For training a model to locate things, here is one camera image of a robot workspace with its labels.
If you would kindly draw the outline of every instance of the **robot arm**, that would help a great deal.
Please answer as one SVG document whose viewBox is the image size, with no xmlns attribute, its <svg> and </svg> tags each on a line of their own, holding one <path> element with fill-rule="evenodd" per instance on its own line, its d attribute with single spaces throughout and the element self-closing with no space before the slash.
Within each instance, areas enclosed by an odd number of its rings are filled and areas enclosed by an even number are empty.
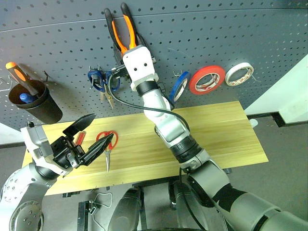
<svg viewBox="0 0 308 231">
<path fill-rule="evenodd" d="M 80 165 L 88 166 L 103 153 L 112 139 L 112 134 L 99 139 L 87 153 L 74 144 L 73 136 L 90 125 L 94 118 L 95 114 L 83 116 L 63 131 L 65 137 L 61 136 L 51 145 L 42 126 L 29 123 L 28 127 L 21 129 L 34 162 L 11 174 L 1 190 L 1 230 L 41 230 L 41 203 L 46 191 L 58 176 L 64 177 Z"/>
<path fill-rule="evenodd" d="M 151 54 L 146 47 L 127 51 L 123 62 L 132 80 L 131 88 L 142 97 L 145 107 L 170 111 L 158 89 Z M 233 188 L 226 173 L 198 145 L 187 127 L 175 116 L 144 110 L 155 123 L 155 131 L 187 173 L 187 184 L 199 203 L 216 207 L 237 231 L 308 230 L 308 223 L 252 193 Z"/>
</svg>

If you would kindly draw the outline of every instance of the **blue scissors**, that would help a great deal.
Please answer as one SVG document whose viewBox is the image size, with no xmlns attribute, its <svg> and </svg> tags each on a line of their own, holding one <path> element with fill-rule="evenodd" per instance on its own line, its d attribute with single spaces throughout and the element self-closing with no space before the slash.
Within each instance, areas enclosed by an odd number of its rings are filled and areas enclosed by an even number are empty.
<svg viewBox="0 0 308 231">
<path fill-rule="evenodd" d="M 114 102 L 112 99 L 112 96 L 108 93 L 108 82 L 109 78 L 111 77 L 111 71 L 103 72 L 102 70 L 96 70 L 96 69 L 90 69 L 89 67 L 89 72 L 88 72 L 88 78 L 89 81 L 91 82 L 91 87 L 94 87 L 96 90 L 100 92 L 100 98 L 101 101 L 104 101 L 104 96 L 107 98 L 107 100 L 110 103 L 111 108 L 114 108 Z M 112 91 L 117 91 L 120 88 L 120 83 L 121 80 L 117 79 L 117 85 L 115 87 L 111 87 Z"/>
</svg>

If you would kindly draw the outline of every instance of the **white wall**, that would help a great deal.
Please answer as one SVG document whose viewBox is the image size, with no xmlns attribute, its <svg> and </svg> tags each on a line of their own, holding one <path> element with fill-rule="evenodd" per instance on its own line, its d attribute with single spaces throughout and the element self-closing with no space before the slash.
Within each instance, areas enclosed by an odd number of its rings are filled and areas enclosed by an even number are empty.
<svg viewBox="0 0 308 231">
<path fill-rule="evenodd" d="M 8 143 L 23 142 L 23 136 L 20 131 L 10 128 L 0 123 L 0 145 Z"/>
<path fill-rule="evenodd" d="M 279 112 L 285 123 L 308 120 L 308 55 L 245 110 L 247 115 Z"/>
</svg>

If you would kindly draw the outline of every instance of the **tape roll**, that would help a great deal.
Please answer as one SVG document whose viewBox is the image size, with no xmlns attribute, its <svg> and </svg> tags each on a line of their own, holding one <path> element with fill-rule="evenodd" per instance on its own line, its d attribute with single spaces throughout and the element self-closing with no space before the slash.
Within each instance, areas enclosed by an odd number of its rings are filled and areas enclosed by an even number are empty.
<svg viewBox="0 0 308 231">
<path fill-rule="evenodd" d="M 225 79 L 226 72 L 221 66 L 205 66 L 198 70 L 189 82 L 189 90 L 196 95 L 204 95 L 218 88 Z M 198 82 L 205 76 L 211 76 L 211 80 L 205 84 L 198 85 Z"/>
<path fill-rule="evenodd" d="M 169 95 L 169 99 L 175 103 L 179 97 L 183 94 L 184 89 L 191 78 L 191 74 L 188 71 L 185 71 L 180 77 L 177 79 L 174 84 L 171 93 Z"/>
<path fill-rule="evenodd" d="M 247 70 L 247 73 L 235 80 L 235 81 L 230 81 L 230 78 L 231 76 L 239 71 L 239 70 L 242 70 L 242 69 L 245 69 Z M 250 65 L 250 63 L 241 63 L 241 64 L 237 64 L 235 65 L 234 67 L 232 67 L 227 73 L 226 73 L 226 78 L 225 78 L 225 81 L 226 81 L 226 84 L 228 84 L 229 86 L 237 86 L 237 85 L 240 85 L 242 83 L 244 83 L 246 80 L 248 80 L 251 76 L 252 76 L 252 73 L 254 72 L 254 68 Z"/>
</svg>

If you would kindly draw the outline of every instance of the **white tape roll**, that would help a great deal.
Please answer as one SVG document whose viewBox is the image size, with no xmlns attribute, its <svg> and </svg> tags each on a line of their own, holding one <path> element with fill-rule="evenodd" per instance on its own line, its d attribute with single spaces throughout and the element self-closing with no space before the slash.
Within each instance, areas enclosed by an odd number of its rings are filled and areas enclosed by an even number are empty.
<svg viewBox="0 0 308 231">
<path fill-rule="evenodd" d="M 231 76 L 239 71 L 239 70 L 242 70 L 242 69 L 245 69 L 247 70 L 247 73 L 235 80 L 235 81 L 230 81 L 230 78 Z M 240 85 L 242 83 L 244 83 L 246 80 L 248 80 L 251 76 L 252 76 L 252 73 L 254 72 L 254 68 L 250 65 L 250 63 L 241 63 L 241 64 L 237 64 L 235 65 L 234 67 L 232 67 L 227 73 L 226 73 L 226 77 L 225 77 L 225 81 L 226 81 L 226 84 L 228 84 L 229 86 L 236 86 L 236 85 Z"/>
</svg>

